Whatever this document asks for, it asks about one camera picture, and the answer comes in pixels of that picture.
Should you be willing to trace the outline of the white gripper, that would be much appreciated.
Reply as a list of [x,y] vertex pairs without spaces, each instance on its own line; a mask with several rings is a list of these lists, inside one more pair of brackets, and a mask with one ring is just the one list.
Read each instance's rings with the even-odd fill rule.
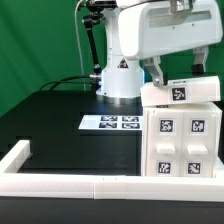
[[118,30],[122,54],[128,60],[145,59],[155,87],[168,84],[159,56],[195,48],[192,74],[203,75],[209,54],[206,45],[220,42],[223,36],[215,0],[196,0],[191,11],[176,13],[169,1],[129,7],[118,17]]

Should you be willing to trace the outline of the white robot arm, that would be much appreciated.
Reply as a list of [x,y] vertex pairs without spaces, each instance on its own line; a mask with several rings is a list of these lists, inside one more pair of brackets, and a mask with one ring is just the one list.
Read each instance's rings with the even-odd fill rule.
[[150,61],[148,68],[156,86],[167,84],[159,67],[163,55],[192,49],[192,73],[203,74],[208,47],[220,42],[223,36],[216,0],[87,0],[86,7],[94,24],[105,22],[108,56],[131,62],[129,84],[113,89],[112,78],[103,76],[99,93],[106,98],[140,96],[141,60]]

